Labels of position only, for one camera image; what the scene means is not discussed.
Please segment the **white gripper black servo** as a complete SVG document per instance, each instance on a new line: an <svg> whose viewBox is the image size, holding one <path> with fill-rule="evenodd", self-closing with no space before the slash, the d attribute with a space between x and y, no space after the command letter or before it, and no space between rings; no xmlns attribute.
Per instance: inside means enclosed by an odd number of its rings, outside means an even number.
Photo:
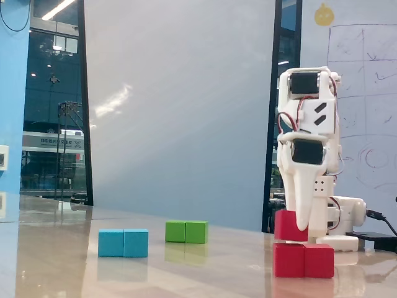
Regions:
<svg viewBox="0 0 397 298"><path fill-rule="evenodd" d="M305 132L280 134L277 139L279 171L285 191L285 206L295 211L300 231L326 231L325 198L314 199L318 176L327 168L325 136Z"/></svg>

